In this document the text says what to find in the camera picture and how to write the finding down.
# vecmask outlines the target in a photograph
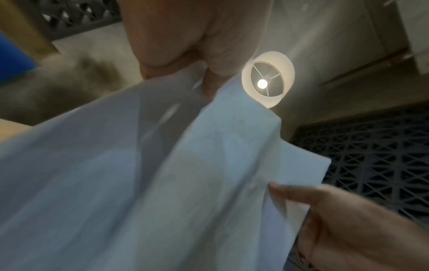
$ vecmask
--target hand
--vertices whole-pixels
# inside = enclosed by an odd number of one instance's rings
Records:
[[[310,205],[298,251],[320,271],[429,270],[429,236],[408,219],[333,186],[269,190]]]
[[[122,20],[144,79],[204,60],[213,97],[256,52],[273,0],[121,0]]]

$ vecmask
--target blue object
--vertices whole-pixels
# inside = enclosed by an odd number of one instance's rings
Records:
[[[36,63],[0,33],[0,83],[36,67]]]

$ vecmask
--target dark lattice screen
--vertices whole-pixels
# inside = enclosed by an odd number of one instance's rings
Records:
[[[332,159],[324,183],[370,198],[429,229],[429,105],[305,126],[292,143]],[[289,260],[315,270],[293,251]]]
[[[52,40],[121,19],[116,0],[18,0],[17,3]]]

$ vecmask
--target white lampshade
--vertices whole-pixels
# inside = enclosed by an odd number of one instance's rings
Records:
[[[261,54],[247,64],[241,73],[244,90],[266,108],[277,105],[294,81],[294,65],[279,52]]]

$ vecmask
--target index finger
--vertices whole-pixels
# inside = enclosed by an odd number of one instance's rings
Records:
[[[318,187],[279,185],[270,182],[268,188],[274,196],[311,206],[317,205],[327,196],[326,192]]]

